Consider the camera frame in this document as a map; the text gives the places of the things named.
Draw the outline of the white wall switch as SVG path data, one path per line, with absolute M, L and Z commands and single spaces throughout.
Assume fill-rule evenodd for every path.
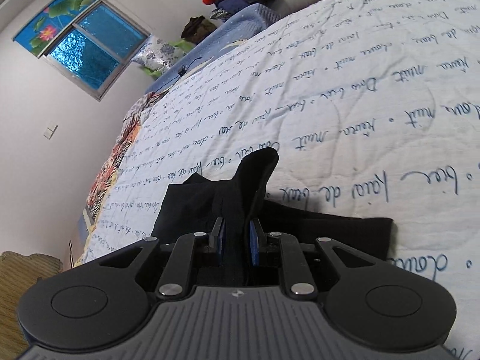
M 47 140 L 50 140 L 55 134 L 57 128 L 58 128 L 58 125 L 55 122 L 50 122 L 43 133 L 43 137 L 46 138 Z

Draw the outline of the white quilt with blue script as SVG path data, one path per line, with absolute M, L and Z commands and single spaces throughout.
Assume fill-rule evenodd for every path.
M 479 0 L 325 0 L 178 82 L 142 114 L 81 261 L 142 239 L 169 185 L 279 153 L 268 198 L 394 220 L 391 260 L 457 305 L 479 357 Z

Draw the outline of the lotus flower window picture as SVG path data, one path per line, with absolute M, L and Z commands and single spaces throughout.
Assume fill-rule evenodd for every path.
M 13 37 L 31 54 L 38 56 L 83 11 L 98 0 L 52 0 Z

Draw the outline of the floral white pillow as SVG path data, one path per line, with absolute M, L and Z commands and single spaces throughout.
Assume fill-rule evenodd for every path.
M 151 35 L 137 54 L 131 58 L 131 62 L 137 63 L 145 74 L 156 80 L 190 53 L 194 47 L 195 44 L 189 41 L 166 42 Z

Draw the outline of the blue glass window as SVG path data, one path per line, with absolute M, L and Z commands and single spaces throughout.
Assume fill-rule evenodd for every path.
M 101 101 L 149 35 L 112 3 L 100 0 L 74 19 L 41 57 Z

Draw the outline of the black pants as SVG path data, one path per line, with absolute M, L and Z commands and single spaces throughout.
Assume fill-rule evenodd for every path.
M 276 283 L 274 261 L 263 258 L 257 266 L 252 262 L 249 223 L 253 219 L 258 219 L 265 232 L 287 233 L 300 243 L 312 244 L 319 237 L 329 237 L 386 259 L 392 219 L 321 214 L 265 199 L 278 159 L 274 149 L 257 150 L 241 160 L 230 180 L 208 180 L 195 173 L 182 184 L 168 186 L 151 233 L 161 243 L 174 243 L 189 233 L 209 233 L 217 219 L 225 221 L 221 254 L 203 253 L 193 261 L 194 284 L 256 287 Z

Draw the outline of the dark olive bag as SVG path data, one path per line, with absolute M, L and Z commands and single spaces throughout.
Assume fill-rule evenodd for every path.
M 197 45 L 216 30 L 216 25 L 204 16 L 191 17 L 181 33 L 181 39 Z

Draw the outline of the colourful patterned bed sheet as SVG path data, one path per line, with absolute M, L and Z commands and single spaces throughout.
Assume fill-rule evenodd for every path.
M 104 197 L 106 197 L 111 187 L 116 183 L 120 164 L 140 131 L 142 116 L 147 117 L 150 109 L 156 105 L 167 92 L 168 89 L 158 94 L 149 92 L 143 95 L 131 106 L 124 116 L 120 134 L 115 139 L 112 151 L 96 175 L 89 195 L 86 198 L 85 208 L 82 211 L 78 223 L 78 237 L 76 239 L 72 237 L 69 241 L 68 257 L 71 268 L 80 264 L 90 234 L 95 230 L 97 216 L 101 211 Z

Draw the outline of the light blue blanket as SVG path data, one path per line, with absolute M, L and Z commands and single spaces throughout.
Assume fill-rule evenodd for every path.
M 190 73 L 202 63 L 213 62 L 236 48 L 235 42 L 249 40 L 279 19 L 280 15 L 275 10 L 259 3 L 240 10 L 163 73 L 146 89 L 145 94 L 168 88 L 180 77 L 180 70 Z

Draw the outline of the woven straw mat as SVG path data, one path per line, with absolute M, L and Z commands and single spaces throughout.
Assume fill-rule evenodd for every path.
M 1 359 L 15 359 L 28 347 L 17 319 L 21 296 L 39 280 L 61 272 L 63 264 L 42 253 L 26 256 L 6 251 L 1 253 L 0 269 Z

